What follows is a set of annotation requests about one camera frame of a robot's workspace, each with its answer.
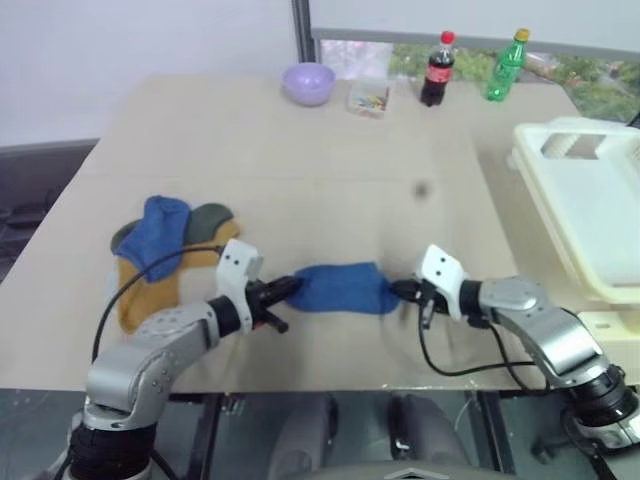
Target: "yellow sock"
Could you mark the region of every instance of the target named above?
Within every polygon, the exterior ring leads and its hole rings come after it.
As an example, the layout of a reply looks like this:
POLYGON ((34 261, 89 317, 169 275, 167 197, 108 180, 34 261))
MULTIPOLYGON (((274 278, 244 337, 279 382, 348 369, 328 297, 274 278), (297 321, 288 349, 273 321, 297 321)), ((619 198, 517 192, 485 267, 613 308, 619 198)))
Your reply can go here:
MULTIPOLYGON (((214 247, 226 245, 236 237, 240 229, 233 220, 220 225, 214 237, 208 242, 185 245, 188 247, 214 247)), ((180 266, 166 278, 158 282, 149 283, 141 278, 134 283, 118 301, 118 320, 122 330, 131 334, 136 331, 144 320, 150 315, 178 305, 180 301, 179 275, 188 268, 211 267, 218 264, 218 254, 215 252, 191 252, 182 256, 180 266)), ((138 269, 129 260, 118 257, 118 276, 121 288, 129 281, 138 269)))

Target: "red bottle cap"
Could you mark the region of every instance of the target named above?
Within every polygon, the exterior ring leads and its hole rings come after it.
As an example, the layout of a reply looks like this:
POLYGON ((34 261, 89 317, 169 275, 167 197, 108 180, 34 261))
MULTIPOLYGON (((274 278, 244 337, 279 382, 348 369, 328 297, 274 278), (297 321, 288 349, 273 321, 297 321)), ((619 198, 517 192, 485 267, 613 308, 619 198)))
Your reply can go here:
POLYGON ((440 35, 440 42, 446 43, 447 45, 451 45, 455 39, 456 39, 455 33, 449 30, 445 30, 440 35))

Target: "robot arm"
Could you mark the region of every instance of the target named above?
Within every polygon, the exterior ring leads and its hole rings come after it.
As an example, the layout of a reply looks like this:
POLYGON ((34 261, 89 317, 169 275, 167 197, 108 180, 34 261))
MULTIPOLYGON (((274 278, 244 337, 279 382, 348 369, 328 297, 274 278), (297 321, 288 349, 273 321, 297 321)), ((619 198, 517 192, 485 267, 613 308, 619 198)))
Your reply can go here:
POLYGON ((294 293, 299 279, 257 279, 257 250, 231 240, 216 269, 218 296, 147 318, 126 341, 100 353, 89 370, 82 424, 71 436, 65 478, 146 478, 156 424, 176 378, 220 338, 269 324, 288 325, 267 308, 294 293))
POLYGON ((472 326, 499 324, 515 334, 549 383, 568 395, 584 437, 608 449, 640 443, 638 396, 625 385, 622 370, 539 283, 525 276, 469 280, 460 262, 435 245, 421 259, 416 277, 414 298, 431 295, 436 311, 457 321, 467 317, 472 326))

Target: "coca-cola bottle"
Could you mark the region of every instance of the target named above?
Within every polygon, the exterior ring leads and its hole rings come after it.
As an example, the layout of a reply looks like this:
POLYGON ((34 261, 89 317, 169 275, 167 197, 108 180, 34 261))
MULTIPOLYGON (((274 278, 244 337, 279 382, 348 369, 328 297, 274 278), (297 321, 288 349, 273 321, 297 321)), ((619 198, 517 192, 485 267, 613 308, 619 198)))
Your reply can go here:
POLYGON ((440 35, 440 46, 429 56, 429 64, 420 92, 420 101, 427 107, 440 105, 444 91, 453 72, 453 32, 444 31, 440 35))

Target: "green plastic bottle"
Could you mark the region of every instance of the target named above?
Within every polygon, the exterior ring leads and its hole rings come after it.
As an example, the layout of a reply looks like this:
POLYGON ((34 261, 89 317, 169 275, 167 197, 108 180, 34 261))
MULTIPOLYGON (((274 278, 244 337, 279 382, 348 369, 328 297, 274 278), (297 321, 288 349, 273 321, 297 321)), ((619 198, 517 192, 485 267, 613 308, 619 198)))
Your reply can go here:
POLYGON ((516 81, 520 69, 524 67, 527 61, 527 54, 524 49, 527 40, 529 40, 529 30, 519 28, 513 37, 513 43, 500 53, 487 85, 485 93, 487 100, 502 102, 507 98, 511 85, 516 81))

